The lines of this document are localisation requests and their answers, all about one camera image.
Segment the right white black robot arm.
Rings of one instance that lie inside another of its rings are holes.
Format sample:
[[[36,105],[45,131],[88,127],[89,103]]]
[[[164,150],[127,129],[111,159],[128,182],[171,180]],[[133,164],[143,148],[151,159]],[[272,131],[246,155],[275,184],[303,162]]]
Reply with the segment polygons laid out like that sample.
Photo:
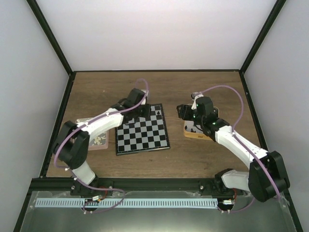
[[[217,193],[225,195],[231,189],[240,189],[266,202],[290,187],[282,155],[260,148],[237,133],[219,117],[210,97],[198,95],[192,104],[181,104],[176,109],[180,119],[193,122],[204,135],[227,148],[248,168],[247,172],[226,169],[218,173],[214,183]]]

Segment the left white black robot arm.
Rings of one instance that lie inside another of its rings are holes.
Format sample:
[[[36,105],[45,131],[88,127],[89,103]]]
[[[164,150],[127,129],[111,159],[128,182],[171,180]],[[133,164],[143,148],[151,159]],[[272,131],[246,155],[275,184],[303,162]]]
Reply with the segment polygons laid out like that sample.
[[[134,88],[126,98],[119,100],[104,113],[85,122],[67,121],[63,124],[52,148],[54,164],[61,160],[73,176],[82,182],[82,190],[87,195],[98,191],[95,173],[86,162],[90,142],[110,129],[117,128],[138,117],[148,117],[150,104],[149,91]]]

